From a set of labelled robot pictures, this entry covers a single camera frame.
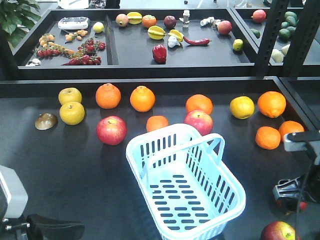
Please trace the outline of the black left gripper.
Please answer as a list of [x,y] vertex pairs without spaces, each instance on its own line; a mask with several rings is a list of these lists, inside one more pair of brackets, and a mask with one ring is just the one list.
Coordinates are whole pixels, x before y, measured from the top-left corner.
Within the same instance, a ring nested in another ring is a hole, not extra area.
[[0,233],[14,233],[14,240],[80,240],[85,226],[80,221],[66,221],[30,214],[22,217],[28,194],[15,170],[0,166]]

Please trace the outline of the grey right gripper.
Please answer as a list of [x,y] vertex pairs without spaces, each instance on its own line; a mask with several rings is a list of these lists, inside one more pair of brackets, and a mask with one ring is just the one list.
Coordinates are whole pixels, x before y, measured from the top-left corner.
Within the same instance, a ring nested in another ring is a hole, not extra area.
[[320,202],[320,131],[287,133],[283,144],[287,152],[305,152],[310,165],[306,174],[279,180],[272,193],[277,206],[284,212],[303,211],[308,202]]

